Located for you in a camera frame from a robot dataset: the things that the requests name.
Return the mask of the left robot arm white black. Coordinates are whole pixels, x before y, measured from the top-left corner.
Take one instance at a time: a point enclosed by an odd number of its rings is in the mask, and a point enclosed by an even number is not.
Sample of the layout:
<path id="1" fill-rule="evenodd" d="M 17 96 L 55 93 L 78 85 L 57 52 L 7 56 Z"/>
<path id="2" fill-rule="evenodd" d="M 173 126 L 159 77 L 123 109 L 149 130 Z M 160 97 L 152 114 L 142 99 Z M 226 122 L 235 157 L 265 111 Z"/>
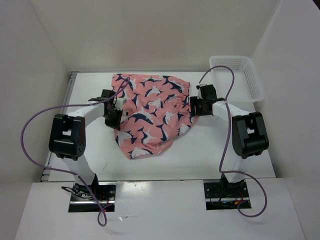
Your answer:
<path id="1" fill-rule="evenodd" d="M 89 99 L 81 108 L 68 114 L 56 114 L 53 118 L 49 150 L 63 160 L 70 172 L 75 173 L 75 192 L 82 192 L 89 200 L 99 196 L 100 186 L 85 157 L 86 127 L 103 117 L 107 127 L 119 130 L 126 102 L 114 91 L 104 89 L 101 96 Z"/>

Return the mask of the pink shark print shorts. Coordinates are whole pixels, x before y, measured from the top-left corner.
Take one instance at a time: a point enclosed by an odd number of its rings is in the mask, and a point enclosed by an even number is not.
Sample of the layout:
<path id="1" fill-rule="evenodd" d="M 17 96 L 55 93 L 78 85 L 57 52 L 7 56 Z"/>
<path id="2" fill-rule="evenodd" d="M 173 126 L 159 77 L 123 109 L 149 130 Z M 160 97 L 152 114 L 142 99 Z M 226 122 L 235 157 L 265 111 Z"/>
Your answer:
<path id="1" fill-rule="evenodd" d="M 190 82 L 170 75 L 117 73 L 111 86 L 126 100 L 120 129 L 114 139 L 130 159 L 154 156 L 167 150 L 196 122 L 189 103 Z"/>

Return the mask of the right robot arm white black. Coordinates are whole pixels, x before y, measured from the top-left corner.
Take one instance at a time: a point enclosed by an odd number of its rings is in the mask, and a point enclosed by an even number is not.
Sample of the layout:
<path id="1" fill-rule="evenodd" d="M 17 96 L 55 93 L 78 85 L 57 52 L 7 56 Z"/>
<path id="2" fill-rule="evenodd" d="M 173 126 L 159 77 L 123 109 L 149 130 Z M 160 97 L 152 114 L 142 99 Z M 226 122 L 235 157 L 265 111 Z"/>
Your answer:
<path id="1" fill-rule="evenodd" d="M 190 98 L 191 116 L 216 116 L 228 124 L 226 145 L 219 164 L 221 173 L 219 191 L 225 197 L 230 197 L 237 191 L 245 179 L 249 160 L 259 156 L 269 148 L 269 138 L 263 115 L 242 110 L 229 104 L 224 98 L 218 98 L 212 84 L 197 85 L 198 96 Z M 223 170 L 229 144 L 237 157 L 232 161 L 231 169 Z"/>

